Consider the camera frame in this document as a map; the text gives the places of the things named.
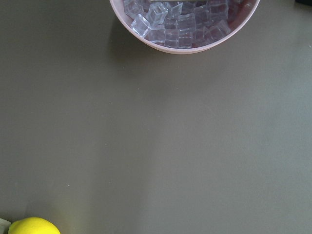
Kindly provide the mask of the clear ice cubes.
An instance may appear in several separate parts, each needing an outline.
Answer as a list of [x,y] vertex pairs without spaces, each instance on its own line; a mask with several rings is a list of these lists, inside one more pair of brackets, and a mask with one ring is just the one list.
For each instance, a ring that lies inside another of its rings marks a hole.
[[168,48],[202,47],[227,36],[242,1],[125,0],[124,12],[140,37]]

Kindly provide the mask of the pink bowl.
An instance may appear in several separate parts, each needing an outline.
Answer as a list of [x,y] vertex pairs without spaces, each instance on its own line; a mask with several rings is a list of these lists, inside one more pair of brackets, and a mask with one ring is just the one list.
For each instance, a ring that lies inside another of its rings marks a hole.
[[259,3],[260,3],[260,0],[245,0],[245,1],[243,1],[242,5],[240,6],[240,9],[237,13],[236,19],[229,24],[231,32],[227,36],[225,36],[224,38],[222,38],[222,39],[220,39],[214,43],[202,46],[202,47],[196,47],[196,48],[190,48],[190,49],[175,49],[175,48],[168,48],[168,47],[164,47],[164,46],[152,43],[152,42],[140,37],[137,33],[135,33],[131,29],[132,19],[124,13],[123,1],[121,1],[121,0],[110,0],[111,7],[112,7],[116,17],[118,18],[120,23],[125,27],[125,29],[127,29],[135,38],[137,38],[138,40],[140,40],[144,44],[146,44],[146,45],[148,45],[148,46],[150,46],[156,50],[159,50],[159,51],[162,51],[165,53],[169,53],[169,54],[177,54],[177,55],[199,53],[202,51],[209,50],[209,49],[211,49],[215,46],[218,46],[219,44],[225,42],[226,40],[231,38],[233,35],[235,35],[250,20],[250,18],[252,17],[254,12],[256,11]]

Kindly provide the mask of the yellow lemon near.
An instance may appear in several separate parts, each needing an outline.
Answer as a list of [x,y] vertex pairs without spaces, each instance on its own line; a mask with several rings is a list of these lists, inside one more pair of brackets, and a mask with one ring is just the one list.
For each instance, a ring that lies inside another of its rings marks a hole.
[[51,222],[40,217],[28,217],[12,223],[9,234],[60,234],[59,229]]

